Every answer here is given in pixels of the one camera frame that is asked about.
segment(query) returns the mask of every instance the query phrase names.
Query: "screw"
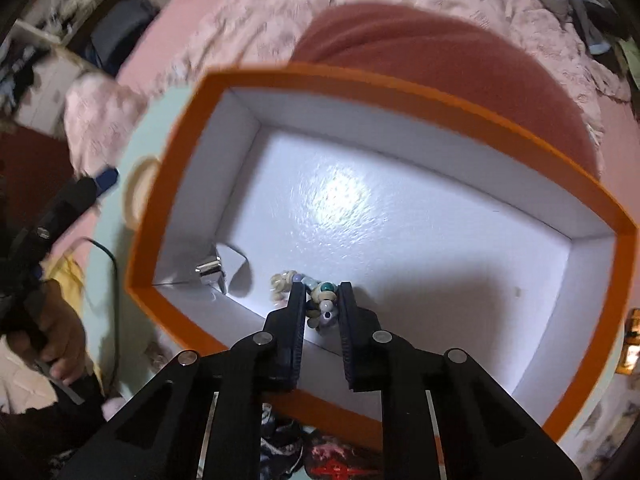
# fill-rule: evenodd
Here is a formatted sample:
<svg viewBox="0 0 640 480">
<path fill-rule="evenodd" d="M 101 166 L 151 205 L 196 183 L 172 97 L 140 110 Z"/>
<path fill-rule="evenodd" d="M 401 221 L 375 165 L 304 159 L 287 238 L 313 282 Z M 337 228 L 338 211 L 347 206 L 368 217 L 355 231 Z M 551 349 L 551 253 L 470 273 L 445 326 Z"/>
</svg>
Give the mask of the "screw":
<svg viewBox="0 0 640 480">
<path fill-rule="evenodd" d="M 449 358 L 449 361 L 453 361 L 460 365 L 466 361 L 466 352 L 460 348 L 454 348 L 447 352 L 447 357 Z"/>
<path fill-rule="evenodd" d="M 269 332 L 258 332 L 254 335 L 254 343 L 257 345 L 266 345 L 273 341 L 273 336 Z"/>
<path fill-rule="evenodd" d="M 373 333 L 373 341 L 377 341 L 378 343 L 388 343 L 392 339 L 393 336 L 386 330 L 378 330 Z"/>
<path fill-rule="evenodd" d="M 185 350 L 184 352 L 180 352 L 178 355 L 178 362 L 182 366 L 189 366 L 194 364 L 198 360 L 198 354 L 193 350 Z"/>
<path fill-rule="evenodd" d="M 44 227 L 38 227 L 36 229 L 36 234 L 43 240 L 49 240 L 49 238 L 51 238 L 51 233 L 49 233 L 49 231 L 47 231 Z"/>
</svg>

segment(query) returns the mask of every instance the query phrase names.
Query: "hand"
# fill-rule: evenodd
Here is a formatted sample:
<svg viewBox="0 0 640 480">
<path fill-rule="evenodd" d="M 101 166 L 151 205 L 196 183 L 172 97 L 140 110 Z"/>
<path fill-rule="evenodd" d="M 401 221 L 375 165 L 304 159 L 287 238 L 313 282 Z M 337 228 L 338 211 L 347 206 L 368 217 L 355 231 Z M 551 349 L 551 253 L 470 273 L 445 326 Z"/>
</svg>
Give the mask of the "hand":
<svg viewBox="0 0 640 480">
<path fill-rule="evenodd" d="M 42 284 L 45 302 L 37 325 L 47 336 L 48 343 L 40 352 L 40 358 L 50 363 L 52 377 L 69 385 L 84 373 L 86 361 L 86 334 L 82 321 L 63 298 L 60 284 L 49 280 Z M 6 336 L 9 348 L 31 365 L 36 351 L 26 332 L 11 332 Z"/>
</svg>

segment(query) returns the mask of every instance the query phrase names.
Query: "orange rim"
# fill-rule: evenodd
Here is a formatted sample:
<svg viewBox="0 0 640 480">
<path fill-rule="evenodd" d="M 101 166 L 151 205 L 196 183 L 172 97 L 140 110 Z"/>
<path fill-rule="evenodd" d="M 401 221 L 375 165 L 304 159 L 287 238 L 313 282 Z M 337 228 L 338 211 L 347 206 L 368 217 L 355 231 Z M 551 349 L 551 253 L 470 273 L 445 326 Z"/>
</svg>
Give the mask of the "orange rim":
<svg viewBox="0 0 640 480">
<path fill-rule="evenodd" d="M 305 64 L 206 75 L 191 98 L 188 113 L 175 123 L 132 248 L 126 288 L 147 315 L 185 348 L 202 355 L 226 349 L 153 288 L 155 265 L 150 262 L 158 259 L 174 196 L 200 134 L 223 92 L 232 87 L 312 92 L 428 120 L 536 170 L 578 198 L 613 229 L 616 248 L 604 307 L 572 382 L 543 425 L 552 439 L 559 440 L 589 397 L 615 342 L 633 276 L 636 226 L 597 180 L 553 146 L 485 108 L 432 88 L 359 70 Z M 382 448 L 379 421 L 301 390 L 271 396 L 270 401 L 279 412 L 305 424 L 361 446 Z"/>
</svg>

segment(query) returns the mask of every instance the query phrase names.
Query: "red fabric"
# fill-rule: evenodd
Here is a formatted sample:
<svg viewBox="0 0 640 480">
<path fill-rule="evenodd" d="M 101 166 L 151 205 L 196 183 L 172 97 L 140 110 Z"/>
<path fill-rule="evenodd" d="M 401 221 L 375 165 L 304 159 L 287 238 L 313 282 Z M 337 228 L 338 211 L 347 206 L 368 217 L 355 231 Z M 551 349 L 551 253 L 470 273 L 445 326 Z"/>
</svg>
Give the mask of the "red fabric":
<svg viewBox="0 0 640 480">
<path fill-rule="evenodd" d="M 471 23 L 388 4 L 332 7 L 313 20 L 291 60 L 394 76 L 466 99 L 597 177 L 580 108 L 535 59 Z"/>
</svg>

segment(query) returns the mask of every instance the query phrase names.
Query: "green bead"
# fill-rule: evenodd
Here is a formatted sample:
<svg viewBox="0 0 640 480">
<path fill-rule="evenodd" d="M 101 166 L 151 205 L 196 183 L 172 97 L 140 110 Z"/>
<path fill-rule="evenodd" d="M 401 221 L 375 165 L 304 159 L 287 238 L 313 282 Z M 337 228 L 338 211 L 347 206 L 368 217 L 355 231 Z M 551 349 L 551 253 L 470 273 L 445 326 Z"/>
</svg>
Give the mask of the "green bead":
<svg viewBox="0 0 640 480">
<path fill-rule="evenodd" d="M 324 292 L 325 290 L 328 290 L 329 292 L 335 294 L 336 292 L 338 292 L 338 287 L 336 287 L 333 283 L 324 282 L 322 285 L 320 285 L 320 291 Z"/>
</svg>

